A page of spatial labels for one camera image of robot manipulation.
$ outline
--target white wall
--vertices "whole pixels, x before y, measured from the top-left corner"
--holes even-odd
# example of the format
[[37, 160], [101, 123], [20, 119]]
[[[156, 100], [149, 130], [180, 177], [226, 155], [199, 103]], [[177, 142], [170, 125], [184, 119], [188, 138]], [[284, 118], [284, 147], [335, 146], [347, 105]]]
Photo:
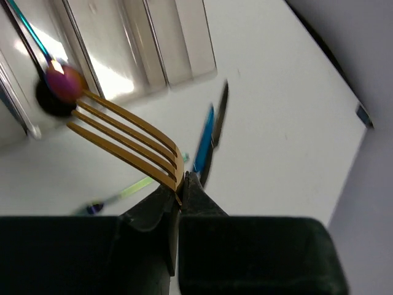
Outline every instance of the white wall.
[[330, 231], [352, 294], [393, 293], [393, 1], [288, 0], [336, 55], [376, 130], [367, 133]]

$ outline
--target fork tine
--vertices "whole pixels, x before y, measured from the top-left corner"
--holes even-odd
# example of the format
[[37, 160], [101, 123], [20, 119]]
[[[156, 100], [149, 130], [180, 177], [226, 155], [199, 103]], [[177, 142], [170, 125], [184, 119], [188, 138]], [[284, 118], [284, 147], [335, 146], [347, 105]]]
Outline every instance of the fork tine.
[[169, 177], [172, 179], [176, 179], [176, 176], [174, 174], [174, 167], [169, 164], [166, 160], [163, 158], [159, 157], [158, 155], [154, 154], [152, 151], [146, 149], [145, 147], [141, 146], [138, 143], [135, 143], [134, 141], [130, 140], [129, 138], [118, 134], [117, 132], [113, 131], [110, 128], [107, 128], [103, 124], [93, 120], [92, 118], [89, 118], [86, 115], [81, 114], [78, 111], [73, 110], [72, 114], [79, 118], [80, 120], [86, 122], [90, 126], [96, 128], [97, 130], [103, 132], [104, 134], [110, 136], [111, 138], [117, 140], [119, 143], [124, 144], [126, 147], [136, 151], [137, 153], [143, 155], [144, 157], [148, 158], [151, 160], [154, 164], [158, 165], [164, 171], [166, 171], [169, 174]]
[[136, 155], [126, 151], [120, 146], [101, 138], [100, 136], [84, 129], [83, 127], [75, 124], [74, 122], [68, 122], [67, 127], [72, 131], [76, 132], [80, 136], [86, 138], [90, 142], [99, 146], [101, 149], [111, 153], [112, 155], [118, 157], [123, 160], [127, 164], [135, 167], [136, 169], [142, 171], [146, 175], [149, 175], [151, 178], [156, 180], [158, 183], [176, 191], [176, 182], [171, 179], [168, 175], [165, 175], [162, 171], [155, 168], [150, 163], [147, 163], [145, 160], [137, 157]]
[[123, 117], [127, 121], [131, 122], [132, 124], [135, 124], [142, 130], [147, 132], [148, 134], [152, 135], [156, 140], [159, 140], [159, 142], [164, 144], [176, 157], [179, 156], [176, 152], [175, 143], [164, 133], [162, 133], [157, 128], [155, 128], [153, 125], [147, 123], [145, 120], [142, 120], [141, 118], [132, 114], [126, 109], [123, 109], [120, 106], [117, 106], [116, 104], [108, 100], [104, 100], [103, 98], [99, 97], [98, 95], [95, 95], [89, 90], [84, 90], [84, 94], [86, 94], [86, 96], [90, 97], [95, 102], [99, 103], [101, 106], [110, 109], [115, 114], [119, 115], [120, 117]]
[[101, 120], [118, 128], [119, 130], [126, 133], [127, 135], [130, 135], [133, 138], [135, 138], [136, 140], [139, 140], [140, 142], [144, 143], [146, 146], [152, 148], [153, 150], [155, 150], [156, 152], [161, 154], [164, 158], [166, 158], [172, 165], [174, 165], [175, 169], [177, 168], [174, 154], [172, 154], [169, 150], [167, 150], [161, 144], [158, 144], [156, 141], [152, 140], [151, 138], [147, 137], [146, 135], [143, 135], [142, 133], [140, 133], [140, 132], [132, 129], [131, 127], [113, 119], [112, 117], [105, 115], [103, 112], [93, 108], [92, 106], [89, 106], [88, 104], [84, 103], [83, 101], [78, 100], [77, 104], [82, 109], [88, 111], [90, 114], [93, 114], [94, 116], [100, 118]]

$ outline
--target table surface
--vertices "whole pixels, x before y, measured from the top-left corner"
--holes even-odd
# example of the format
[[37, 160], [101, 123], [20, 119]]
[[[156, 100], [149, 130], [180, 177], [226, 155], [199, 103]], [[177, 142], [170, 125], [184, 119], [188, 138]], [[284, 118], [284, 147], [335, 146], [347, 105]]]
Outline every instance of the table surface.
[[[327, 224], [365, 133], [357, 98], [284, 1], [205, 0], [217, 76], [127, 108], [193, 157], [225, 79], [227, 117], [207, 193], [229, 214]], [[65, 127], [0, 152], [0, 214], [69, 214], [144, 175]], [[157, 187], [110, 206], [120, 214]]]

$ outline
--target black object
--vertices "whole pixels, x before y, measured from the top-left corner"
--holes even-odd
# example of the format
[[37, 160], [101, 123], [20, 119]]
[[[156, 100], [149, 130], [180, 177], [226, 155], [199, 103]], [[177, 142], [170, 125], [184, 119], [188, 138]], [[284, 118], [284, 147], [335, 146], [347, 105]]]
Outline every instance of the black object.
[[234, 218], [186, 173], [121, 216], [0, 218], [0, 294], [169, 294], [179, 230], [188, 294], [348, 294], [332, 241], [306, 218]]
[[373, 121], [361, 104], [358, 105], [356, 114], [367, 128], [374, 129]]

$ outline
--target gold fork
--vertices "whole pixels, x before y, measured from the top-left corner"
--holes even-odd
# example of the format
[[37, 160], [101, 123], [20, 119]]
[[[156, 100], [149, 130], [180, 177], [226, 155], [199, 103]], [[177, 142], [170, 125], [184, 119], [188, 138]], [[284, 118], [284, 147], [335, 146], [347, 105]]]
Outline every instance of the gold fork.
[[113, 131], [113, 129], [104, 126], [103, 124], [95, 121], [91, 117], [88, 117], [77, 110], [74, 110], [72, 112], [74, 116], [94, 127], [95, 129], [99, 130], [100, 132], [106, 134], [107, 136], [115, 139], [127, 148], [132, 149], [139, 155], [149, 159], [151, 162], [159, 166], [162, 170], [146, 162], [144, 159], [130, 153], [126, 149], [108, 140], [105, 140], [104, 138], [98, 136], [97, 134], [94, 134], [93, 132], [84, 129], [83, 127], [75, 124], [74, 122], [68, 122], [68, 128], [70, 128], [72, 131], [76, 132], [80, 136], [84, 137], [85, 139], [89, 140], [90, 142], [94, 143], [95, 145], [99, 146], [101, 149], [104, 149], [105, 151], [118, 157], [124, 162], [130, 164], [131, 166], [134, 166], [138, 170], [142, 171], [146, 175], [156, 180], [158, 183], [166, 186], [169, 190], [175, 192], [176, 200], [181, 206], [182, 204], [177, 194], [184, 179], [184, 162], [182, 154], [180, 153], [180, 150], [175, 145], [175, 143], [153, 125], [147, 123], [145, 120], [142, 120], [141, 118], [132, 114], [126, 109], [123, 109], [120, 106], [110, 101], [107, 101], [88, 90], [84, 90], [84, 94], [96, 103], [104, 106], [118, 116], [124, 118], [125, 120], [144, 130], [147, 134], [155, 138], [156, 141], [136, 131], [130, 126], [127, 126], [115, 120], [111, 116], [104, 114], [103, 112], [95, 109], [91, 105], [86, 104], [81, 100], [77, 101], [78, 106], [88, 111], [90, 114], [93, 114], [97, 118], [100, 118], [104, 122], [119, 129], [120, 131], [129, 135], [135, 140], [138, 140], [142, 144], [145, 144], [157, 153], [150, 151], [146, 147], [138, 144], [130, 138], [125, 137], [124, 135], [117, 133], [116, 131]]

